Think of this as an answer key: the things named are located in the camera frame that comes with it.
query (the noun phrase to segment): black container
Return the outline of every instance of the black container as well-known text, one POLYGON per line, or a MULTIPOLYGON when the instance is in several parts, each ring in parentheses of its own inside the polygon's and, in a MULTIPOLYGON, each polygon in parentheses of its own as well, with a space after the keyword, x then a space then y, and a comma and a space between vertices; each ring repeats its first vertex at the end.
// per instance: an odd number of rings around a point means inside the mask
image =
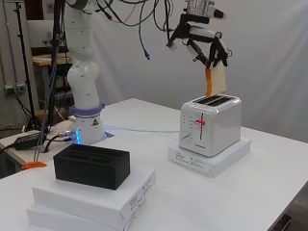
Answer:
POLYGON ((116 190, 130 174, 130 154, 102 147, 72 144, 54 156, 59 180, 116 190))

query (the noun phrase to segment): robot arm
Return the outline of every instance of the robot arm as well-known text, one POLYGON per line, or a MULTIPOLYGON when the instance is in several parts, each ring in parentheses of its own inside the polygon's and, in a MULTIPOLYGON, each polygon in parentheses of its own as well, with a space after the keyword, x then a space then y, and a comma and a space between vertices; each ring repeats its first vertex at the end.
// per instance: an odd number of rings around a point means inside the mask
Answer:
MULTIPOLYGON (((67 79, 74 97, 73 113, 76 115, 76 121, 70 129, 78 131, 77 143, 92 144, 104 139, 104 128, 100 119, 102 105, 95 84, 99 77, 99 66, 90 47, 90 17, 102 11, 110 19, 105 8, 112 10, 110 5, 113 0, 66 0, 66 3, 65 34, 73 61, 67 79)), ((208 68, 216 66, 220 61, 227 65, 227 48, 221 40, 222 34, 189 23, 208 24, 212 17, 224 19, 225 14, 216 9, 212 1, 189 0, 186 13, 181 15, 180 24, 167 46, 172 46, 176 39, 187 39, 187 46, 195 61, 201 61, 208 68), (208 58, 196 41, 211 43, 208 58)))
POLYGON ((176 39, 188 39, 186 45, 194 55, 194 61, 200 60, 207 68, 216 67, 219 62, 228 66, 228 49, 224 45, 222 33, 214 33, 200 26, 191 25, 189 22, 198 24, 209 24, 210 18, 224 19, 226 14, 214 6, 213 1, 189 0, 188 7, 180 18, 180 23, 174 30, 167 46, 172 48, 176 39), (210 55, 204 56, 202 50, 195 41, 211 43, 210 55))

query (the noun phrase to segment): white box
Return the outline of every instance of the white box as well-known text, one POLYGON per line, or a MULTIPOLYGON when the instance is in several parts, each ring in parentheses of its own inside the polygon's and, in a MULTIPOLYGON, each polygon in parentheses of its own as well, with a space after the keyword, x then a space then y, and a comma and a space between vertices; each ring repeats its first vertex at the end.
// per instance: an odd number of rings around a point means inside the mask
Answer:
POLYGON ((61 211, 56 211, 41 205, 27 209, 29 225, 57 231, 128 231, 137 213, 144 209, 144 203, 132 214, 122 229, 98 223, 85 218, 79 218, 61 211))
POLYGON ((123 229, 155 184, 154 169, 131 167, 116 190, 56 180, 54 170, 33 188, 36 204, 123 229))
POLYGON ((174 145, 169 148, 168 159, 181 167, 216 177, 248 154, 250 145, 250 140, 241 139, 211 158, 174 145))

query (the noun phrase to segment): wall outlet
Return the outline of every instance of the wall outlet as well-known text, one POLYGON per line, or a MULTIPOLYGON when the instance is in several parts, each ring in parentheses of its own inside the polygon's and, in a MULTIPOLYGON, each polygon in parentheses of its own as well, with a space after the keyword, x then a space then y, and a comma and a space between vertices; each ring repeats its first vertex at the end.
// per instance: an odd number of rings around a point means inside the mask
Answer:
POLYGON ((16 90, 18 94, 24 93, 26 89, 26 84, 16 84, 16 90))
POLYGON ((15 89, 14 89, 13 86, 6 85, 4 87, 4 92, 5 92, 6 96, 12 96, 12 95, 15 94, 15 89))

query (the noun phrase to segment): white table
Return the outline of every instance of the white table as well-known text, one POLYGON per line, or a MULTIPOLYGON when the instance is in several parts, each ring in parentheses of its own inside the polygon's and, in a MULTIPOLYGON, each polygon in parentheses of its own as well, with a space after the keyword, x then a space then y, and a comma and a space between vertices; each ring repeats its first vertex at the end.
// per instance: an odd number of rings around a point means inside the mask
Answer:
MULTIPOLYGON (((179 111, 136 99, 107 107, 105 124, 130 129, 174 131, 179 111)), ((131 152, 131 164, 157 169, 157 184, 147 208, 131 231, 265 231, 283 213, 308 179, 308 144, 243 128, 252 153, 217 178, 207 178, 167 160, 176 134, 112 130, 115 137, 96 146, 131 152)), ((3 230, 27 230, 25 209, 32 205, 31 186, 43 179, 43 168, 0 181, 3 230)))

